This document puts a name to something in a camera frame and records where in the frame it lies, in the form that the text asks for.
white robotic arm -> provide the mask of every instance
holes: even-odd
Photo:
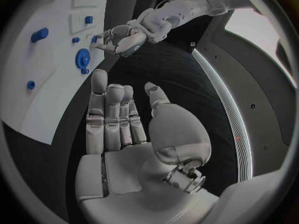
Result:
[[[149,8],[137,19],[128,21],[105,31],[98,38],[95,47],[128,57],[147,40],[158,43],[167,37],[169,31],[192,19],[203,16],[216,16],[228,10],[251,7],[248,0],[173,0],[158,9]]]

robotic arm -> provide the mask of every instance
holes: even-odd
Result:
[[[158,43],[171,29],[203,16],[217,16],[228,10],[251,7],[248,0],[173,0],[158,9],[149,8],[126,25],[116,26],[98,35],[95,47],[128,57],[145,41]]]

light strip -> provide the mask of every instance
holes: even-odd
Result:
[[[238,161],[238,181],[252,179],[253,164],[251,146],[247,129],[238,106],[229,89],[212,65],[198,52],[198,50],[194,49],[192,55],[214,86],[231,124]]]

led light strip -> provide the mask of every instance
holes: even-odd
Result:
[[[223,80],[211,64],[196,49],[193,50],[192,55],[208,76],[226,111],[235,140],[238,162],[238,181],[242,182],[252,179],[252,155],[250,142],[237,104]]]

